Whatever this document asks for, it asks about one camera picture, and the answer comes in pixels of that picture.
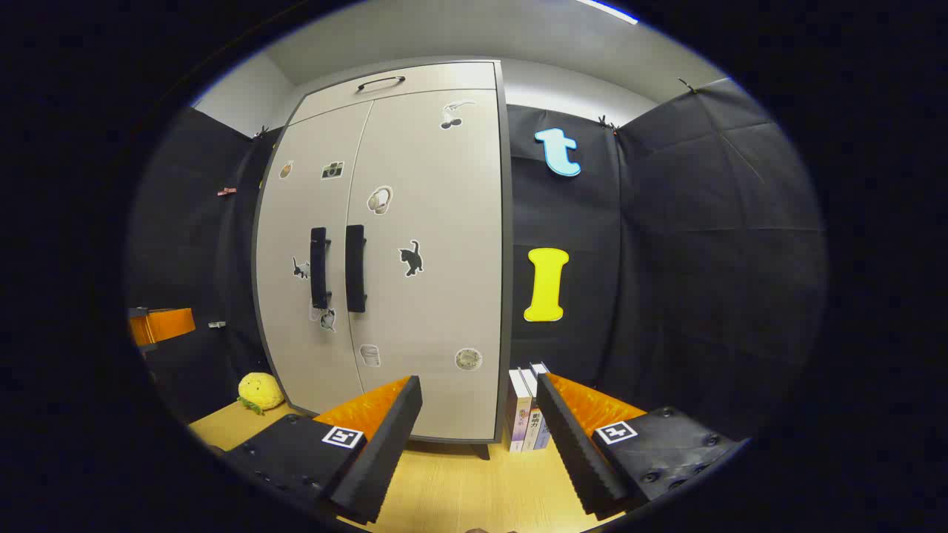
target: ceiling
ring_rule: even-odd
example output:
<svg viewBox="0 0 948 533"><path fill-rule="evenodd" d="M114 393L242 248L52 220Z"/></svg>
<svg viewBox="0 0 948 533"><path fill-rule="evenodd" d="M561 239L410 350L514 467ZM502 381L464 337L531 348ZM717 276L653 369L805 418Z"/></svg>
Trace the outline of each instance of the ceiling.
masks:
<svg viewBox="0 0 948 533"><path fill-rule="evenodd" d="M724 78L643 23L575 0L368 0L323 17L267 55L294 84L365 64L472 55L552 64L656 102Z"/></svg>

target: drawer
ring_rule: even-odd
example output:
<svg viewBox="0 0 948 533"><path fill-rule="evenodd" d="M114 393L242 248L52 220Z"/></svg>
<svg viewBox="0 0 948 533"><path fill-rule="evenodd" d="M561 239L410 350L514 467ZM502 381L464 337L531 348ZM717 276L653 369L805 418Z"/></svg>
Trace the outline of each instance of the drawer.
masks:
<svg viewBox="0 0 948 533"><path fill-rule="evenodd" d="M398 79L385 80L402 76ZM361 101L448 89L496 89L493 63L426 64L363 76L303 98L290 124Z"/></svg>

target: ceiling light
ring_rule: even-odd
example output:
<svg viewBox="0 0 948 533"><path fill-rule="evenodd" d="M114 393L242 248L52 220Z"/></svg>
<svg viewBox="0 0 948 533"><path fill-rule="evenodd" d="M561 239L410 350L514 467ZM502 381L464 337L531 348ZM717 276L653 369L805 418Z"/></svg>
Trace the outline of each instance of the ceiling light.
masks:
<svg viewBox="0 0 948 533"><path fill-rule="evenodd" d="M586 4L587 6L589 6L589 7L591 7L591 8L599 9L600 11L606 12L606 13L612 15L613 17L615 17L615 18L617 18L617 19L622 19L622 20L628 22L629 24L638 24L638 23L639 23L639 21L637 21L637 20L633 19L632 17L626 15L625 13L623 13L623 12L620 11L620 10L610 8L609 6L605 6L605 5L600 4L600 3L598 3L598 2L594 2L593 0L576 0L576 2L579 2L580 4Z"/></svg>

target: wooden table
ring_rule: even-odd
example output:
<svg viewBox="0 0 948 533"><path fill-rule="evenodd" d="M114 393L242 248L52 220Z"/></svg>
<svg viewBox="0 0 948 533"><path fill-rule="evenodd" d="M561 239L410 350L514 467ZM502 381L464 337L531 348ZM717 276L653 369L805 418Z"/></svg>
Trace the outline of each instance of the wooden table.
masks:
<svg viewBox="0 0 948 533"><path fill-rule="evenodd" d="M234 402L190 427L227 451L290 413L285 402L263 416ZM505 442L488 448L484 461L468 446L409 442L378 521L340 520L375 533L575 533L622 516L600 522L583 512L553 440L526 453L507 452Z"/></svg>

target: stack of books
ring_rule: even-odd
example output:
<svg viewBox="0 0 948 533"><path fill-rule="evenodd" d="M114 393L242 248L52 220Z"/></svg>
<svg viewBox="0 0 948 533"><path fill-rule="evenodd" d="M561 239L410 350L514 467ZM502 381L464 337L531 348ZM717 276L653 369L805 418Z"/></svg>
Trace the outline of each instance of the stack of books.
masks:
<svg viewBox="0 0 948 533"><path fill-rule="evenodd" d="M543 363L510 371L507 393L507 427L510 451L543 450L550 442L550 430L537 405L537 374L547 372Z"/></svg>

